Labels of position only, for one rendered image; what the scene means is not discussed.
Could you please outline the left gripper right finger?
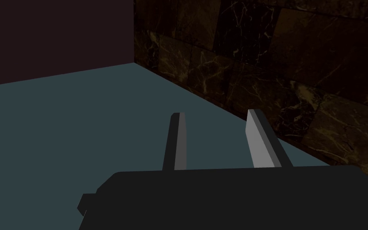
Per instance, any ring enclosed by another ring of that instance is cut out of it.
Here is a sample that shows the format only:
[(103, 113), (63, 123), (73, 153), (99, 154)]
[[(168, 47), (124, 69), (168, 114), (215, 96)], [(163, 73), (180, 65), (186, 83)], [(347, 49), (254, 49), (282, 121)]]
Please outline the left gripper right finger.
[(293, 167), (261, 110), (247, 111), (245, 133), (254, 168)]

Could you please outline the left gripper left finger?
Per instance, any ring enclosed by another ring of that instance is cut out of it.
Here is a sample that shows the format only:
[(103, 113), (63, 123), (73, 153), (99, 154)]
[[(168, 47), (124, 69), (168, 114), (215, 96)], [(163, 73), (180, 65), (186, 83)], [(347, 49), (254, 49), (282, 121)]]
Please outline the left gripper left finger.
[(173, 113), (166, 142), (162, 170), (187, 169), (187, 132), (185, 113)]

